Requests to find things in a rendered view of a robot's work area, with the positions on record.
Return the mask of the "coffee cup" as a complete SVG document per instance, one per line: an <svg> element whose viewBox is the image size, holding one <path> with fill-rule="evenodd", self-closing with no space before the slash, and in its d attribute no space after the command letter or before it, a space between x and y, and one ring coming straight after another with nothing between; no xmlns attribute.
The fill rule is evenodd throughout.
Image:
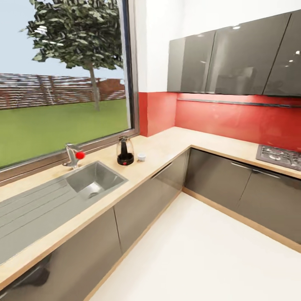
<svg viewBox="0 0 301 301"><path fill-rule="evenodd" d="M139 154L138 154L138 159L139 159L140 161L144 161L145 158L146 158L146 154L145 154L145 153L139 153Z"/></svg>

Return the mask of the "electric kettle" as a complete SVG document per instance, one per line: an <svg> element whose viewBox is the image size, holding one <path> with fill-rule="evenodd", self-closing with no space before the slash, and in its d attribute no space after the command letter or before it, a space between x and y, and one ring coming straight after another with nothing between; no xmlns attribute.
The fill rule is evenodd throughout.
<svg viewBox="0 0 301 301"><path fill-rule="evenodd" d="M128 136L118 138L116 146L117 163L120 165L130 165L134 162L133 146Z"/></svg>

